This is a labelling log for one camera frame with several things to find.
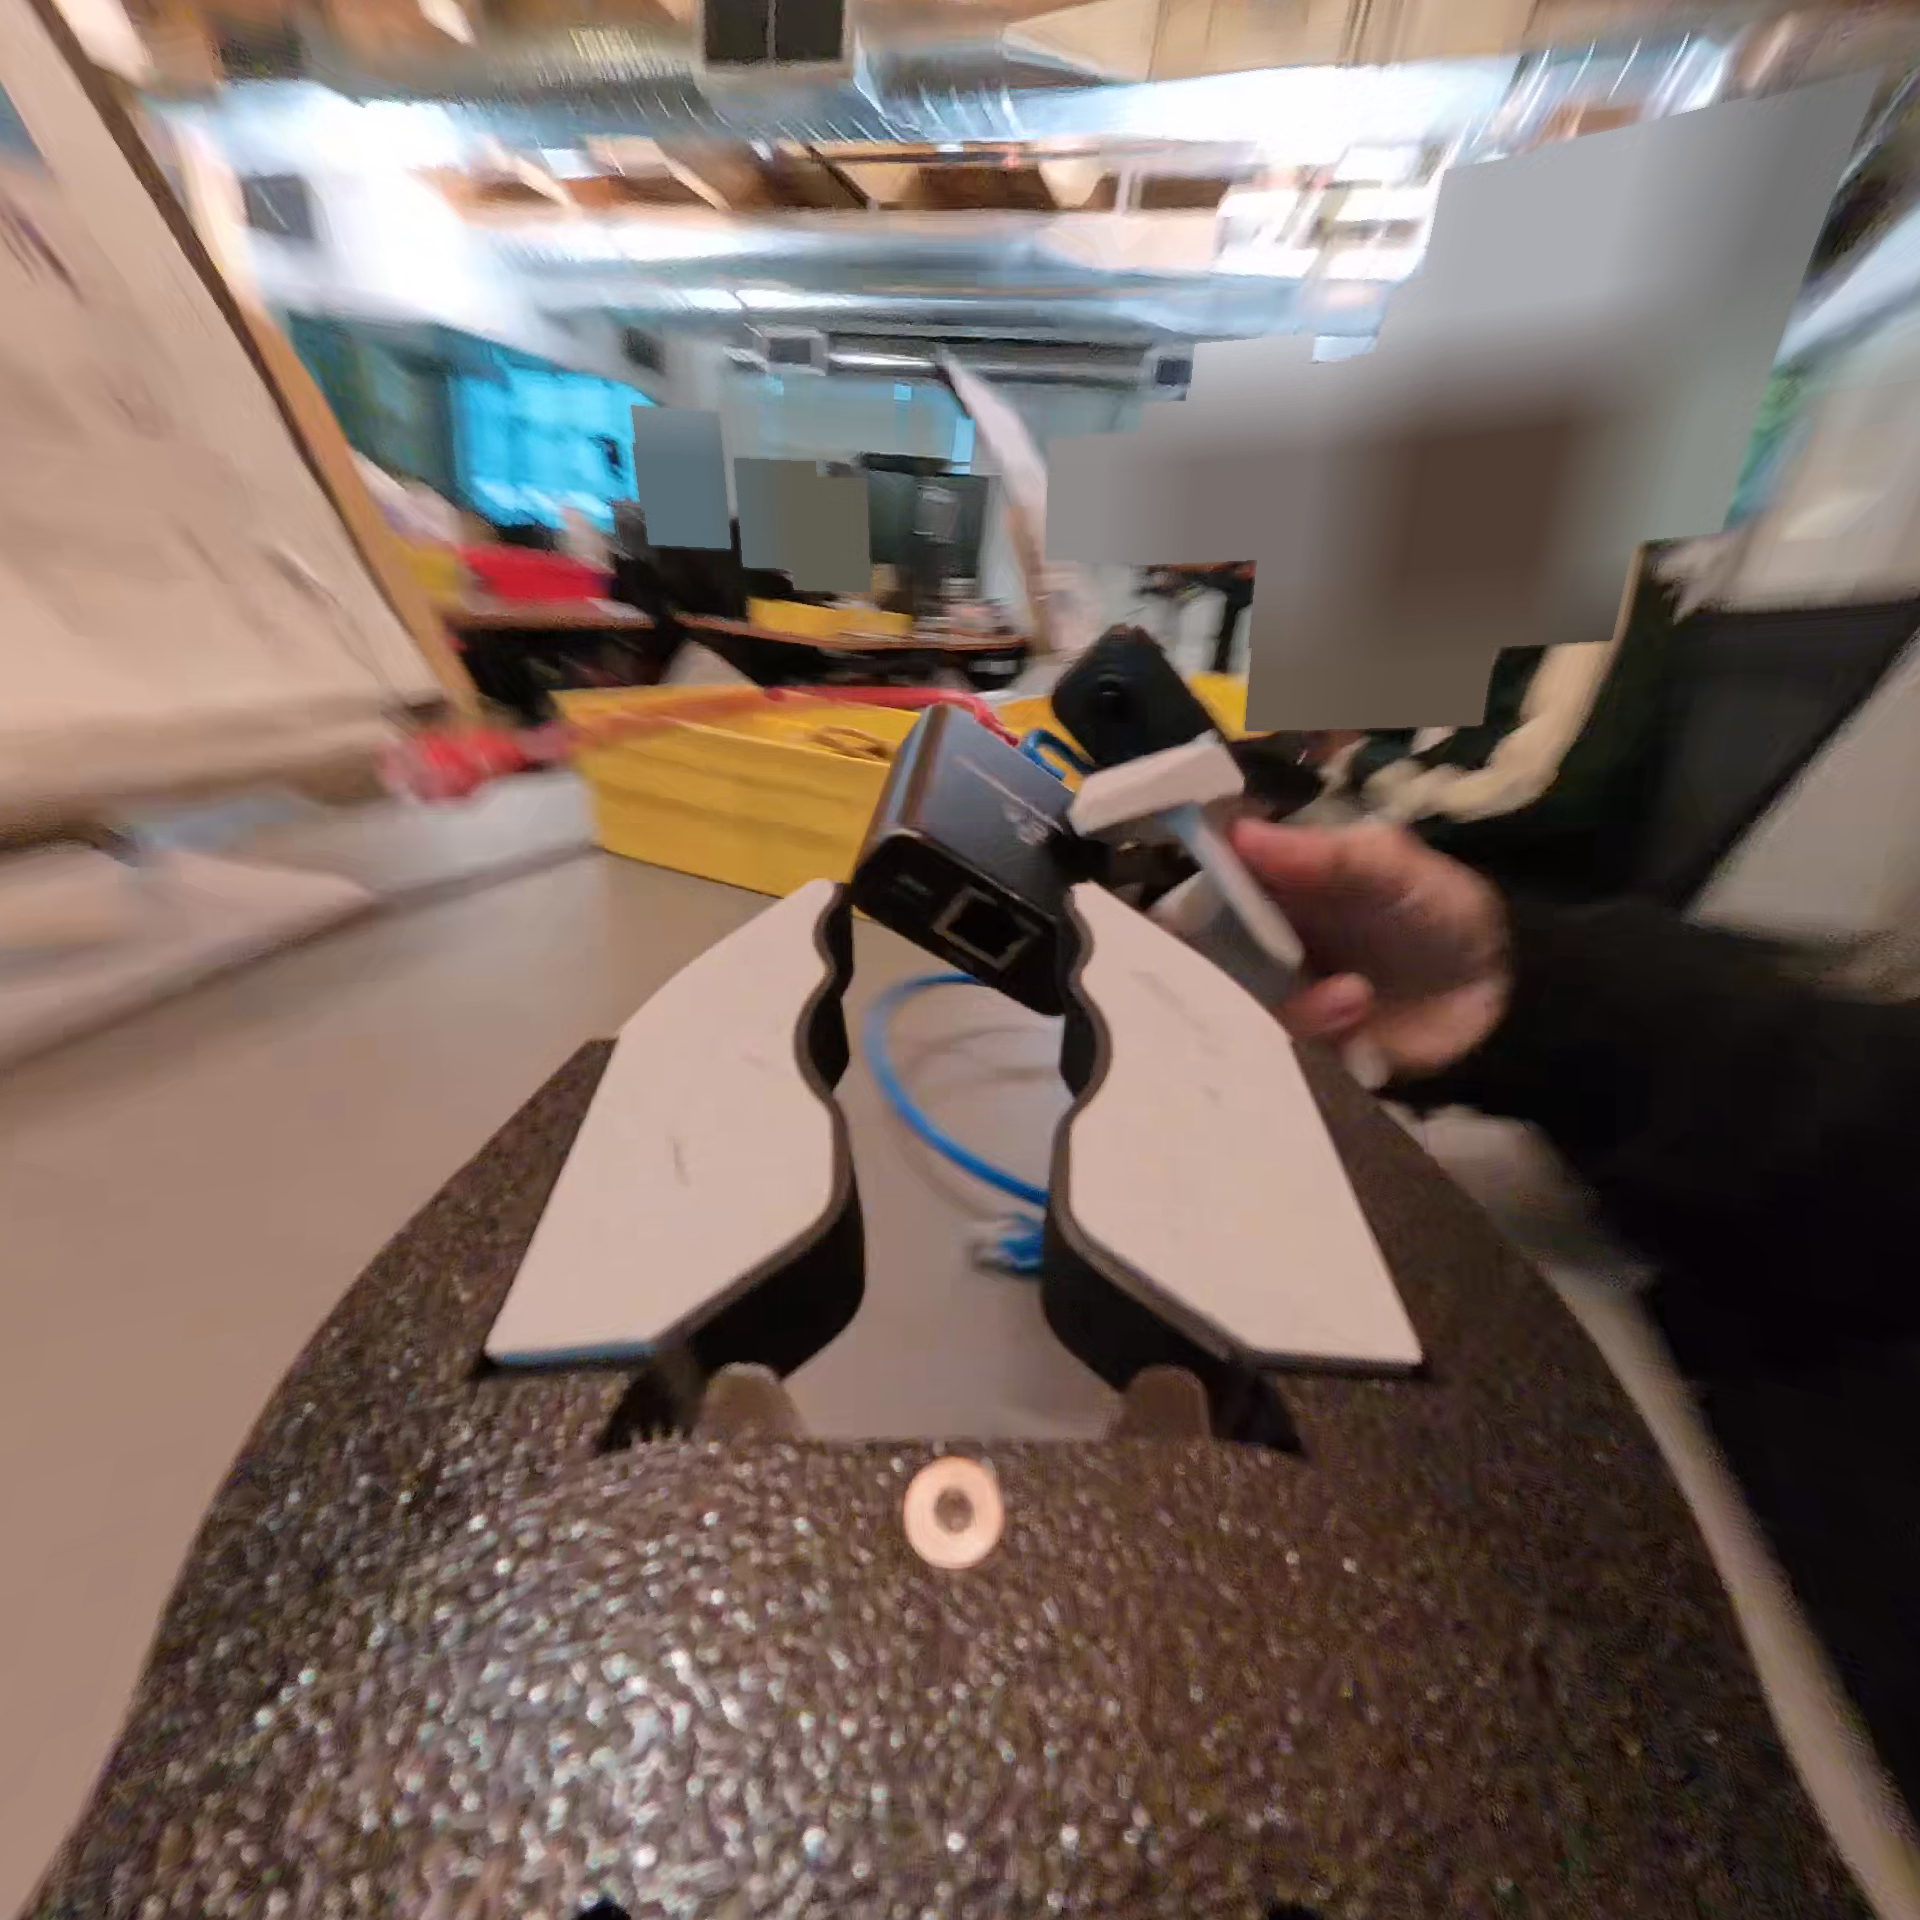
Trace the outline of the black network splitter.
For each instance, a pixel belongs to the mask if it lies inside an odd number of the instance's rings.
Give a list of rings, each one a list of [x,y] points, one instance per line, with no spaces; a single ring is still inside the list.
[[[895,754],[849,897],[877,926],[1023,1007],[1066,1007],[1068,901],[1096,857],[1071,794],[962,708],[922,712]]]

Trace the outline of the person's right forearm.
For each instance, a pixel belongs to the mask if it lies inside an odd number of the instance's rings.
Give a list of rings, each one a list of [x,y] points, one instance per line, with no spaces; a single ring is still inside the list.
[[[1697,1373],[1917,1378],[1918,1007],[1650,907],[1509,914],[1501,1019],[1388,1094],[1535,1128]]]

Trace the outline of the person's black printed sweatshirt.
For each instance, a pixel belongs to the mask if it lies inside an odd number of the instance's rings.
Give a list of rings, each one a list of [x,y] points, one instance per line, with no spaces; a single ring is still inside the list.
[[[1598,853],[1585,861],[1591,875],[1623,878],[1612,897],[1568,891],[1531,830],[1497,825],[1475,837],[1459,827],[1438,840],[1404,831],[1479,875],[1504,914],[1516,901],[1574,908],[1634,903],[1693,923],[1678,907],[1693,903],[1708,873],[1702,860],[1674,864],[1671,852],[1731,848],[1728,831],[1710,837],[1730,817],[1725,789],[1745,773],[1783,780],[1798,770],[1818,747],[1813,719],[1839,712],[1842,694],[1866,691],[1866,668],[1893,660],[1895,615],[1906,614],[1906,602],[1890,602],[1670,624],[1664,634],[1678,650],[1680,692],[1656,719],[1626,823],[1596,825]],[[1777,948],[1722,933],[1815,982]],[[1565,1168],[1598,1226],[1647,1269],[1638,1317],[1664,1357],[1668,1398],[1693,1407],[1710,1438],[1710,1477],[1733,1487],[1731,1501],[1747,1514],[1742,1530],[1758,1535],[1786,1578],[1791,1617],[1815,1648],[1813,1681],[1830,1697],[1815,1714],[1818,1732],[1845,1740],[1845,1760],[1813,1792],[1830,1800],[1843,1837],[1863,1839],[1877,1917],[1917,1917],[1917,1833],[1903,1831],[1903,1819],[1917,1819],[1917,1378],[1887,1366],[1693,1371],[1653,1317],[1649,1264]],[[1883,1785],[1906,1816],[1890,1811]]]

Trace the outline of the yellow plastic bin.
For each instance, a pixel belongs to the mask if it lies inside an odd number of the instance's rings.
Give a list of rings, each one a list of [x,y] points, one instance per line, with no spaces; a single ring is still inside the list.
[[[603,852],[775,901],[853,875],[895,754],[934,706],[992,721],[1078,784],[1074,742],[1043,696],[752,683],[557,696]]]

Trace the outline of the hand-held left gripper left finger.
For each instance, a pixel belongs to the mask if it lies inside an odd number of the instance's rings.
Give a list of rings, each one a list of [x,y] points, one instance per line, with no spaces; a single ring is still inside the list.
[[[813,878],[622,1024],[487,1334],[494,1368],[690,1354],[858,1229],[835,1103],[850,963],[846,890]]]

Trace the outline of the white stand base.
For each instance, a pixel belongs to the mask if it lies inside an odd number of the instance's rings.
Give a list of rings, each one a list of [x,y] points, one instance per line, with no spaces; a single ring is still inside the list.
[[[565,771],[456,801],[292,789],[5,847],[2,1066],[38,1058],[333,930],[587,853]]]

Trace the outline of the wooden document stand with sheets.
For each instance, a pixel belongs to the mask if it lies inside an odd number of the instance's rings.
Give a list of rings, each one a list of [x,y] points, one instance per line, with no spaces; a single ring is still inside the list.
[[[59,5],[2,6],[2,82],[5,847],[481,719],[324,397]]]

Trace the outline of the person's right hand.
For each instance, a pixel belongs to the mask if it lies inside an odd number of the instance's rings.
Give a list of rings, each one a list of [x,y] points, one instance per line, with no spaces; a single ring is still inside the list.
[[[1479,875],[1396,825],[1242,821],[1231,844],[1303,948],[1277,1004],[1295,1039],[1392,1083],[1438,1077],[1492,1036],[1509,936]]]

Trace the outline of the grey desk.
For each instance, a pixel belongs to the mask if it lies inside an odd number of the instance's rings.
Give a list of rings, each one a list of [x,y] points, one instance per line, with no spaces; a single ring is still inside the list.
[[[203,1508],[376,1253],[572,1053],[758,899],[609,855],[340,930],[5,1077],[5,1911],[112,1752]],[[918,992],[918,1103],[1043,1172],[1058,1026]],[[1007,1214],[906,1137],[855,1042],[855,1326],[796,1382],[834,1436],[1080,1438],[1112,1398],[1025,1283]]]

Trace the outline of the red storage bin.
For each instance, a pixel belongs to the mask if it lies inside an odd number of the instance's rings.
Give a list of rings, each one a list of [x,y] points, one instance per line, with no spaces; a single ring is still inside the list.
[[[467,596],[499,605],[561,607],[606,602],[612,574],[564,551],[505,542],[456,547],[467,579]]]

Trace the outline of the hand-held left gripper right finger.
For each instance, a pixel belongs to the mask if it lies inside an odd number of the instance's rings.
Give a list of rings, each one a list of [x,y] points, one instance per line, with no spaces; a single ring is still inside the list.
[[[1253,1370],[1416,1373],[1424,1344],[1284,1026],[1098,885],[1068,901],[1049,1226],[1167,1331]]]

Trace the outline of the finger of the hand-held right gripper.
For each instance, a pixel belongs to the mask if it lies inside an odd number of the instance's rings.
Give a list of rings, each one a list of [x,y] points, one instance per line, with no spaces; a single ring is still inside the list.
[[[1246,777],[1224,739],[1190,739],[1082,777],[1068,806],[1084,840],[1126,837],[1186,809],[1238,801]]]

